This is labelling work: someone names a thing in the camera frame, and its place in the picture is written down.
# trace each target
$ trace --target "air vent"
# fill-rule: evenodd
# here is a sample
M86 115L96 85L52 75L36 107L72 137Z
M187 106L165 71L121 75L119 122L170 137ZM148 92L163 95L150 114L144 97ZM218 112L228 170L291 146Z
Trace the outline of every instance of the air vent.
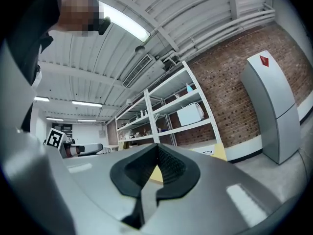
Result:
M135 68L129 73L126 79L123 82L124 87L128 87L130 83L138 76L138 74L150 63L152 58L147 54L139 61L139 63L135 66Z

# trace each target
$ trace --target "person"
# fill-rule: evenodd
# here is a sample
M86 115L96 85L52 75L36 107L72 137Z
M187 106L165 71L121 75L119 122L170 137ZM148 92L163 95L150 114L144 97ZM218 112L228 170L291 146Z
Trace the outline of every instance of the person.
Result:
M111 21L99 14L97 0L33 0L20 19L12 18L14 25L6 35L11 54L30 85L40 70L39 52L53 41L49 31L58 30L87 36L91 31L104 34ZM22 130L30 131L32 106L22 123Z

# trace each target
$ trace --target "yellow object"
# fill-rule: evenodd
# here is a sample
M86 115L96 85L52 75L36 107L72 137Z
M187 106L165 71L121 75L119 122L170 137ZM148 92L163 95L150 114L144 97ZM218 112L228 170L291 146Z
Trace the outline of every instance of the yellow object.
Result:
M163 178L162 173L160 171L160 168L158 166L155 167L154 171L152 172L150 176L150 180L157 181L163 184Z
M223 143L215 144L215 151L214 151L214 154L211 155L211 157L215 157L215 158L227 161L227 157L226 157Z
M223 143L216 143L214 146L215 146L214 154L210 155L210 156L227 161ZM149 180L154 181L156 183L163 184L162 173L161 173L161 171L160 171L158 166L155 167L155 169L152 172Z

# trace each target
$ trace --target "bottle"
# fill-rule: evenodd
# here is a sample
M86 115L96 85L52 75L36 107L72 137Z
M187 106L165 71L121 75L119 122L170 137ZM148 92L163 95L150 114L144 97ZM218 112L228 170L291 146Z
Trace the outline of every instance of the bottle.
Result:
M187 88L187 92L192 92L193 89L191 88L191 86L189 84L186 83L186 88Z

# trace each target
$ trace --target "dark sleeve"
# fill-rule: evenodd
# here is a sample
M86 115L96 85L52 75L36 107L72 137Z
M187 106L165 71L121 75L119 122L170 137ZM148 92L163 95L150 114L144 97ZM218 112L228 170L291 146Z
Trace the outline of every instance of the dark sleeve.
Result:
M31 84L39 52L39 40L60 16L58 0L33 0L6 37L11 54Z

